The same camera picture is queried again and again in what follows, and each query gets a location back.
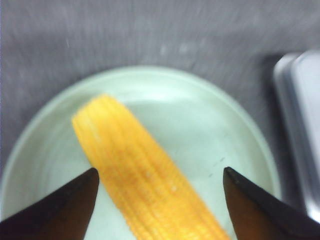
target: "yellow baby corn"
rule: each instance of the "yellow baby corn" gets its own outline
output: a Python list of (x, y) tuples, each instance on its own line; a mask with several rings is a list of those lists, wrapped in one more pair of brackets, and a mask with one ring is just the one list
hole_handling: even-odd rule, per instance
[(138, 240), (229, 239), (170, 157), (121, 103), (99, 96), (72, 124)]

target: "metal container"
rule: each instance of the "metal container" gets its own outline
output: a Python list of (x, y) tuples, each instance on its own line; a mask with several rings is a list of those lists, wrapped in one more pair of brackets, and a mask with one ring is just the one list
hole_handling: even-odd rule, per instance
[(273, 75), (305, 209), (320, 222), (320, 51), (285, 55)]

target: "dark pointed tip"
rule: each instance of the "dark pointed tip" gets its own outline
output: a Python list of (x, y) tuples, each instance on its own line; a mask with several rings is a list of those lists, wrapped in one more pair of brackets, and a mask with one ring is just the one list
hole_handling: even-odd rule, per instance
[(82, 181), (87, 181), (89, 179), (94, 179), (97, 184), (99, 183), (99, 173), (98, 170), (95, 169), (94, 167), (88, 169), (85, 171), (83, 174), (81, 174), (78, 178), (80, 178)]
[(240, 176), (240, 174), (234, 170), (232, 167), (227, 166), (223, 169), (223, 176), (228, 176), (229, 178), (236, 178), (237, 176)]

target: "light green plate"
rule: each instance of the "light green plate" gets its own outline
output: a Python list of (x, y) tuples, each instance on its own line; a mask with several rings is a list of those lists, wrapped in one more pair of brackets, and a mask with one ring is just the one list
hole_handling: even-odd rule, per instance
[[(169, 153), (221, 225), (236, 239), (222, 176), (231, 166), (280, 197), (275, 163), (245, 111), (210, 83), (185, 72), (150, 66), (89, 77), (51, 100), (18, 140), (4, 171), (2, 219), (40, 200), (90, 165), (70, 119), (107, 93), (124, 103)], [(121, 213), (99, 186), (86, 240), (134, 240)]]

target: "gray surface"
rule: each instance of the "gray surface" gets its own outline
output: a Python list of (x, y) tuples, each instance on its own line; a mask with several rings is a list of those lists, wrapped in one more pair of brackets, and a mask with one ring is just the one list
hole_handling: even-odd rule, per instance
[(199, 75), (234, 97), (266, 137), (285, 200), (299, 193), (270, 81), (277, 55), (320, 47), (320, 1), (2, 0), (1, 161), (65, 87), (120, 66)]

